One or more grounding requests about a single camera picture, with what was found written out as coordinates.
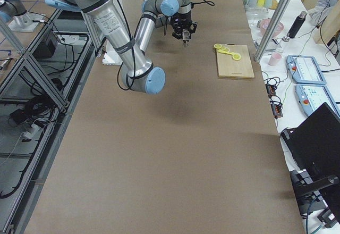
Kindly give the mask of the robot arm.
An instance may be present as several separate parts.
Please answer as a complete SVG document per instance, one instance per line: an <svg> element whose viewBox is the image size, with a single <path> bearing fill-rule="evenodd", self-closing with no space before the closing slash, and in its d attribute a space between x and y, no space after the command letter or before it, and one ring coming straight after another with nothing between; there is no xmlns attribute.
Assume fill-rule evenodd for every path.
<svg viewBox="0 0 340 234"><path fill-rule="evenodd" d="M190 0L143 0L143 16L156 20L159 15L170 19L172 36L188 43L197 23L191 19L193 3Z"/></svg>
<svg viewBox="0 0 340 234"><path fill-rule="evenodd" d="M94 19L123 61L122 81L128 89L147 94L157 94L163 89L164 70L145 57L113 0L45 0L45 3L56 9L82 12Z"/></svg>

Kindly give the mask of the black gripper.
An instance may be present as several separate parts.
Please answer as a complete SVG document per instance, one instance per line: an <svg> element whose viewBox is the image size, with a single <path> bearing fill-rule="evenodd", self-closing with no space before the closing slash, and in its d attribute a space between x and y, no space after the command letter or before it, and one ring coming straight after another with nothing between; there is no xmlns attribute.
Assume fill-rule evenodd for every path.
<svg viewBox="0 0 340 234"><path fill-rule="evenodd" d="M176 13L171 17L171 26L174 30L172 36L176 39L183 39L183 29L190 31L190 37L196 32L197 22L193 22L191 19L191 13Z"/></svg>

